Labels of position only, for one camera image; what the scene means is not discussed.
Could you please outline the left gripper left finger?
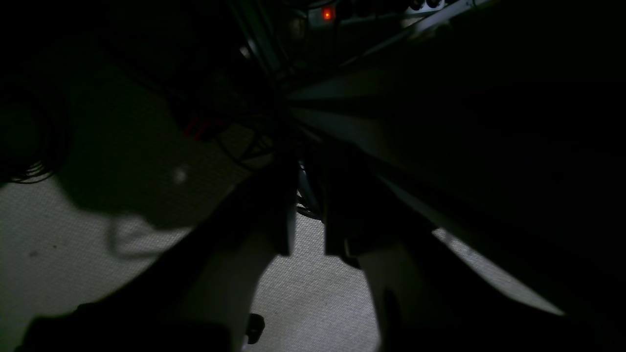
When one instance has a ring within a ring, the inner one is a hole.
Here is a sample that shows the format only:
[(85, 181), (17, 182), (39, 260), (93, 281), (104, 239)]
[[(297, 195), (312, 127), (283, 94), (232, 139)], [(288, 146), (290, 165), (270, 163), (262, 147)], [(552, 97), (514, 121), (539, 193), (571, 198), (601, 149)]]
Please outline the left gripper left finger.
[(279, 150), (145, 272), (74, 312), (37, 318), (19, 352), (240, 352), (267, 267), (293, 250), (299, 162)]

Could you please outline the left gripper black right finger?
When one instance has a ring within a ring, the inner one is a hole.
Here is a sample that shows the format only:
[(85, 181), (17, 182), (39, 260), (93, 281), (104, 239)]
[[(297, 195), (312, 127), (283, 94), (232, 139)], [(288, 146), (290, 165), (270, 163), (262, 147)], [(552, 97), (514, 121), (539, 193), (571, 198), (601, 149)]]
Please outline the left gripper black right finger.
[[(373, 293), (381, 350), (623, 352), (625, 283), (543, 229), (501, 222), (431, 189), (387, 179), (365, 154), (324, 149), (320, 206), (326, 253), (360, 269)], [(518, 302), (435, 236), (469, 246), (561, 310)]]

